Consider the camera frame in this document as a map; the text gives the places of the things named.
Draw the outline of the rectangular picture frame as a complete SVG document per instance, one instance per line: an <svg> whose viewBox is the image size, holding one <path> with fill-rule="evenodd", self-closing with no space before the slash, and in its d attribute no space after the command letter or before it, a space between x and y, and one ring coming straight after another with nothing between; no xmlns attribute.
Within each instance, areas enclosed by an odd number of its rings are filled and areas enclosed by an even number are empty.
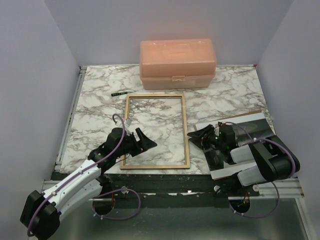
<svg viewBox="0 0 320 240"><path fill-rule="evenodd" d="M121 170L189 169L186 99L182 93L129 94L124 118L157 146L135 157L122 157Z"/></svg>

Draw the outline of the glossy photo print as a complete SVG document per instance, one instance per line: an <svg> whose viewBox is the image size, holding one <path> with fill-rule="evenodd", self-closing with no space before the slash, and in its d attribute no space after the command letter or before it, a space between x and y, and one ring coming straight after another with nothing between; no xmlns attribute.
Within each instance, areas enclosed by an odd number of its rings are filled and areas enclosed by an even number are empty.
<svg viewBox="0 0 320 240"><path fill-rule="evenodd" d="M223 134L219 129L219 122L229 122L234 131L232 134L234 140L230 140L229 148L223 147L225 142L220 139ZM216 141L216 144L208 143L203 151L210 175L214 180L227 178L235 173L254 167L256 163L252 154L249 153L248 147L242 151L235 151L234 149L249 143L251 139L266 138L274 135L265 115L261 111L197 123L194 127L197 132L206 128L211 131L209 140Z"/></svg>

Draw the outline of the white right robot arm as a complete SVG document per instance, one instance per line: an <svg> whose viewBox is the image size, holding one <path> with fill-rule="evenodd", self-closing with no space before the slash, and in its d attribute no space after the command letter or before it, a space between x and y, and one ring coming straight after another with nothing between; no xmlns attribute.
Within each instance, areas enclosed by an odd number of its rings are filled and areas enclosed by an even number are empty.
<svg viewBox="0 0 320 240"><path fill-rule="evenodd" d="M212 179L226 179L236 196L248 186L289 179L301 168L277 135L256 137L239 123L219 121L187 136L203 151Z"/></svg>

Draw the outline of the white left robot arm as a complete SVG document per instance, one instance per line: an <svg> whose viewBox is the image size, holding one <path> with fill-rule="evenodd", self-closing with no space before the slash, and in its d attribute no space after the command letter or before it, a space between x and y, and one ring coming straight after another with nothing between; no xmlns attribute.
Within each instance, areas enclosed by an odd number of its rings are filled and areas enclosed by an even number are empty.
<svg viewBox="0 0 320 240"><path fill-rule="evenodd" d="M27 227L27 236L47 240L59 228L63 217L82 202L99 196L107 197L111 185L103 174L121 156L135 157L157 146L136 128L137 136L120 127L112 129L107 139L92 150L87 160L73 173L44 192L34 190L24 204L20 222Z"/></svg>

